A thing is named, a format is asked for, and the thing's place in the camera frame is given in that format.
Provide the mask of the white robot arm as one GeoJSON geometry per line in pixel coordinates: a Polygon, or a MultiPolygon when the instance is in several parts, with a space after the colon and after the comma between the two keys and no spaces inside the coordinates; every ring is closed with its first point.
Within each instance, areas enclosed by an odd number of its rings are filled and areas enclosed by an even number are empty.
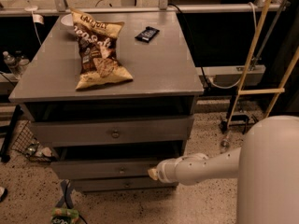
{"type": "Polygon", "coordinates": [[[202,153],[160,161],[150,178],[185,186],[237,180],[236,224],[296,224],[299,220],[299,118],[255,123],[241,147],[209,158],[202,153]]]}

